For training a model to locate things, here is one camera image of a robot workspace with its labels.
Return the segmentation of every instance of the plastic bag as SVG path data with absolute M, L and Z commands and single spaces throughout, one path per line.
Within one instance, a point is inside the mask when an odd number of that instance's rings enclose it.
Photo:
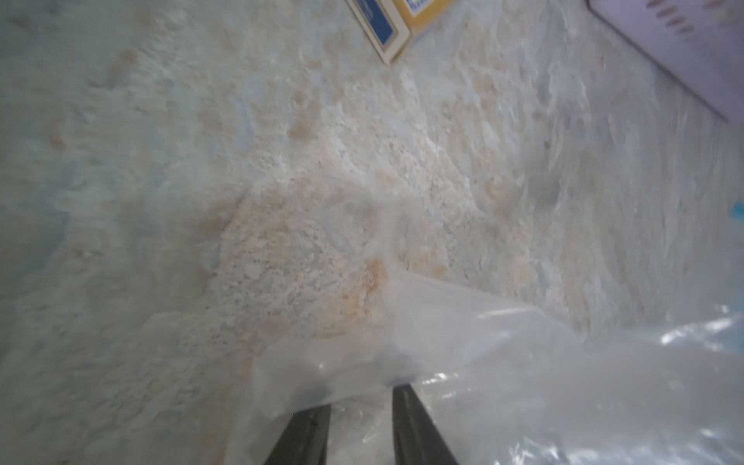
M 383 304 L 389 324 L 254 363 L 226 464 L 261 464 L 288 413 L 326 403 L 329 464 L 392 463 L 407 382 L 461 464 L 744 461 L 738 313 L 585 347 L 534 307 L 408 272 Z

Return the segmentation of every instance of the clear plastic bag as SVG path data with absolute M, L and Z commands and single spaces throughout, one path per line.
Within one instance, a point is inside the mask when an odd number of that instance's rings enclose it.
M 389 322 L 280 341 L 255 363 L 227 465 L 261 464 L 288 414 L 333 403 L 330 464 L 392 463 L 411 382 L 462 464 L 744 462 L 738 313 L 585 346 L 537 308 L 396 270 Z

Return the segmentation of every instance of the blue object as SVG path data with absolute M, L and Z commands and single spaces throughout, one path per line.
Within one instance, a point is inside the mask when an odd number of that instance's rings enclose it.
M 393 37 L 393 26 L 388 21 L 388 17 L 382 11 L 382 8 L 375 0 L 356 0 L 359 9 L 365 14 L 367 22 L 374 31 L 382 48 Z
M 744 222 L 744 202 L 737 202 L 731 209 L 731 218 L 736 221 Z

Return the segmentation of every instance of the yellow box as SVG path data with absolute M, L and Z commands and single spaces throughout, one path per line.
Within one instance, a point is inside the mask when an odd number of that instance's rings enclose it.
M 386 65 L 455 0 L 346 0 Z

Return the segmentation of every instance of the box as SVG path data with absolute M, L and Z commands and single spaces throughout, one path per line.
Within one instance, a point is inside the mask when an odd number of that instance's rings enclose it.
M 346 0 L 378 55 L 391 64 L 455 0 Z
M 744 124 L 744 1 L 588 3 L 725 119 Z

